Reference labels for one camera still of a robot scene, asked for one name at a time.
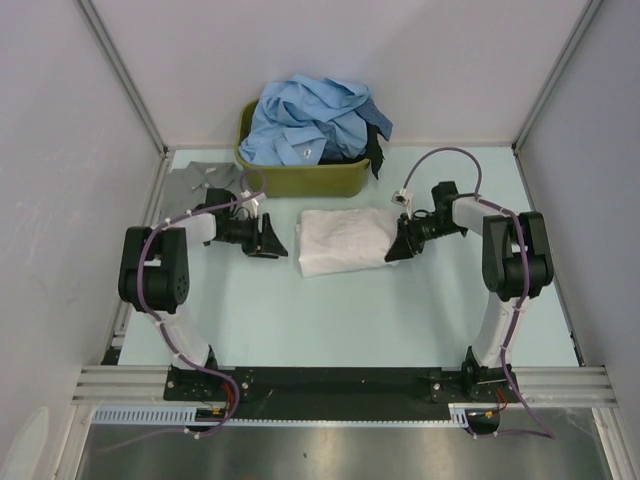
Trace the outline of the white long sleeve shirt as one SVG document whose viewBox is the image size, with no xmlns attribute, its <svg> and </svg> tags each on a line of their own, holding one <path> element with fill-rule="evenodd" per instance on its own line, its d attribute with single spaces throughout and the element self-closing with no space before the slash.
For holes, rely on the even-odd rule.
<svg viewBox="0 0 640 480">
<path fill-rule="evenodd" d="M 305 210 L 296 235 L 305 278 L 380 268 L 389 264 L 396 216 L 378 208 Z"/>
</svg>

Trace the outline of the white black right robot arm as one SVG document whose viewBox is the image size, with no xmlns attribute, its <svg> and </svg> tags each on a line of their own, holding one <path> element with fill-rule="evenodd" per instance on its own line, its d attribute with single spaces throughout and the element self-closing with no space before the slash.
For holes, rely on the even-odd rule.
<svg viewBox="0 0 640 480">
<path fill-rule="evenodd" d="M 531 300 L 549 286 L 554 266 L 544 217 L 537 211 L 517 214 L 477 194 L 461 194 L 452 181 L 432 189 L 435 209 L 414 210 L 402 188 L 392 201 L 405 212 L 388 250 L 388 263 L 412 259 L 428 241 L 473 232 L 481 238 L 481 274 L 489 291 L 480 331 L 468 347 L 458 372 L 441 372 L 433 387 L 452 384 L 448 396 L 490 402 L 511 389 L 511 352 L 519 321 Z"/>
</svg>

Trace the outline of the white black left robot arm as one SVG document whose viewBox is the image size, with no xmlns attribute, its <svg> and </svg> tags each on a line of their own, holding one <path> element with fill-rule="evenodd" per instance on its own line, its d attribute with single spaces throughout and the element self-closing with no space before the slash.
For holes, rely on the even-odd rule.
<svg viewBox="0 0 640 480">
<path fill-rule="evenodd" d="M 213 242 L 237 245 L 248 257 L 279 259 L 288 251 L 259 212 L 260 196 L 245 189 L 209 188 L 204 201 L 156 227 L 127 229 L 118 278 L 120 299 L 151 319 L 172 355 L 171 365 L 190 370 L 186 387 L 197 398 L 214 397 L 221 376 L 213 347 L 186 307 L 190 293 L 189 250 Z"/>
</svg>

